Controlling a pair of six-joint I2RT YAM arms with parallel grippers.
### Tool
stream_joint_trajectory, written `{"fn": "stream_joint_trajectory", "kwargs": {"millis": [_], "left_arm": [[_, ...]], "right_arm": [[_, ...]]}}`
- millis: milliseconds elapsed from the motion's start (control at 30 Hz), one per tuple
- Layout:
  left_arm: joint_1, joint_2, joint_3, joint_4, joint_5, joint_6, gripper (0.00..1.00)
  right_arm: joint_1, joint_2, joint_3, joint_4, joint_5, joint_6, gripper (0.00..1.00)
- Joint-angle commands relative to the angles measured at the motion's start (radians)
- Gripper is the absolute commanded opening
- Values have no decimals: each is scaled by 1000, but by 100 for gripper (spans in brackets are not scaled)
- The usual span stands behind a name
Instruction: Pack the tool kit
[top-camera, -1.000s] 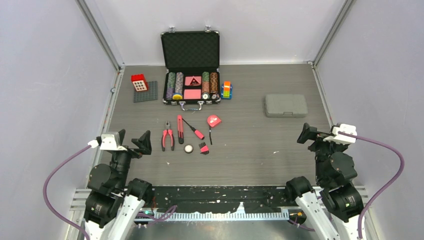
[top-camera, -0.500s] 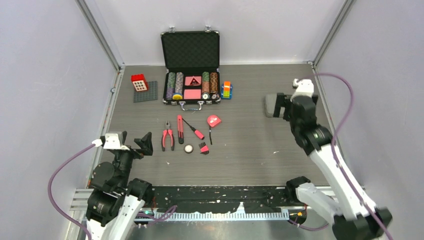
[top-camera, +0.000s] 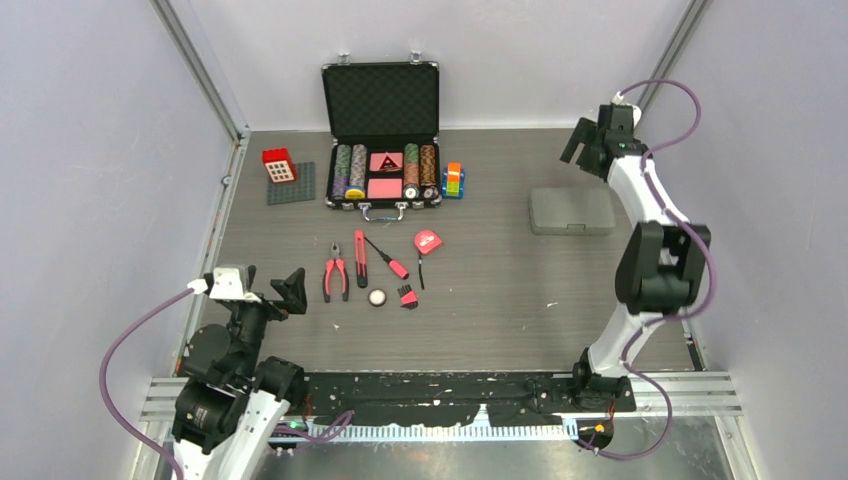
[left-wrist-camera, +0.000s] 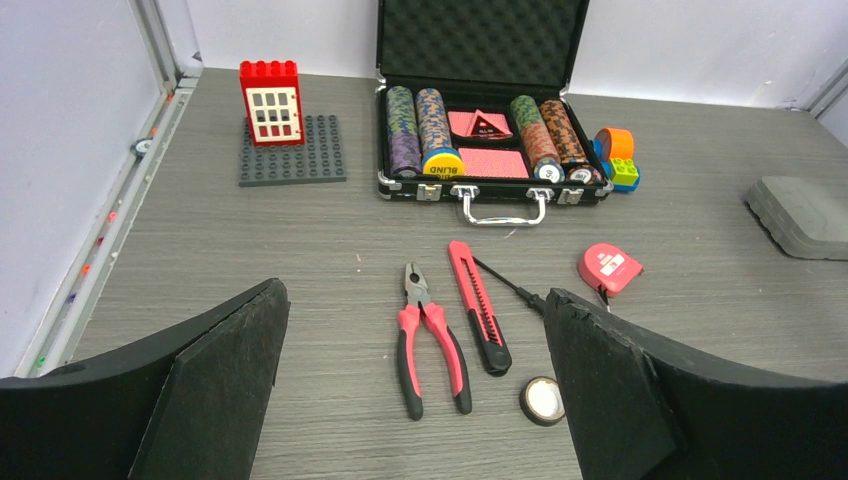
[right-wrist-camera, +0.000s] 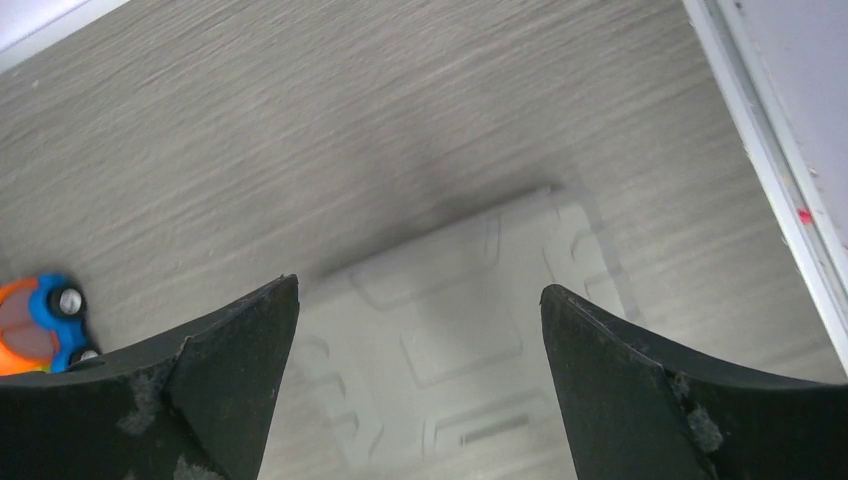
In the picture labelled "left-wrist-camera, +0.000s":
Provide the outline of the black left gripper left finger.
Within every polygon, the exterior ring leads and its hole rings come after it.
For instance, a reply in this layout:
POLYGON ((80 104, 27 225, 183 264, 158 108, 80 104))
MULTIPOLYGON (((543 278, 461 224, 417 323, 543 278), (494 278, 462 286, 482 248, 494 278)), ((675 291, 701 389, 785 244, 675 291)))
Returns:
POLYGON ((193 318, 1 382, 5 479, 246 479, 290 303, 271 278, 193 318))

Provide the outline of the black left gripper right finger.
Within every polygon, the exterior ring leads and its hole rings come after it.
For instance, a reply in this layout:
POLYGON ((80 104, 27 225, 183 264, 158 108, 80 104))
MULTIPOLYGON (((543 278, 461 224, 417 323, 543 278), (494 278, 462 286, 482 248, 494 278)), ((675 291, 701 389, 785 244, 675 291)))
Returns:
POLYGON ((843 479, 847 386, 747 366, 560 288, 544 326, 586 479, 843 479))

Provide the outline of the red black utility knife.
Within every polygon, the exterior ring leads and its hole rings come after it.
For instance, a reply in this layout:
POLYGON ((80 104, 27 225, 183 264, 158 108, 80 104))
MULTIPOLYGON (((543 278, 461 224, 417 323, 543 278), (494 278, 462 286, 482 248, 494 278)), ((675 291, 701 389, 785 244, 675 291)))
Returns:
POLYGON ((504 376, 512 366, 512 357, 471 249, 454 240, 448 245, 448 256, 483 366, 492 376, 504 376))

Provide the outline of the grey plastic tool case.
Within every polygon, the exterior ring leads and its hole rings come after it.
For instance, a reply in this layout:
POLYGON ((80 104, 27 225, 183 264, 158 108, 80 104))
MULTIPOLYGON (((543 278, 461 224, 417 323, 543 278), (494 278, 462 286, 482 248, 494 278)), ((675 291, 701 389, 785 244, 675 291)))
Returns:
POLYGON ((847 182, 834 178, 764 176, 745 201, 789 256, 847 259, 847 182))

